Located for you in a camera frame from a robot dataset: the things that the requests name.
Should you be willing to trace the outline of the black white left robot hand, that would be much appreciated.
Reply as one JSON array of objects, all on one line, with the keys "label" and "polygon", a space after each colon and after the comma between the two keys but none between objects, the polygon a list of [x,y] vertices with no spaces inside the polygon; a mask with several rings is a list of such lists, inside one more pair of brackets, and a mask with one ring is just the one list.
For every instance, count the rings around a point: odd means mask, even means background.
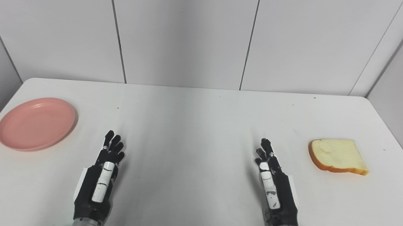
[{"label": "black white left robot hand", "polygon": [[104,224],[111,211],[111,193],[125,157],[120,135],[108,131],[93,165],[80,179],[74,200],[74,219],[91,219]]}]

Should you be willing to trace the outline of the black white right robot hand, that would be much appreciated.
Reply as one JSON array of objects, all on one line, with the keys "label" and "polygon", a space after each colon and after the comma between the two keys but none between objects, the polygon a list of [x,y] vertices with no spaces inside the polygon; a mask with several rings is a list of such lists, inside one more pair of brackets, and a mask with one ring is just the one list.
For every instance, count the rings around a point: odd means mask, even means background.
[{"label": "black white right robot hand", "polygon": [[269,139],[261,139],[255,163],[266,197],[265,218],[269,226],[299,226],[298,209],[289,176],[283,172]]}]

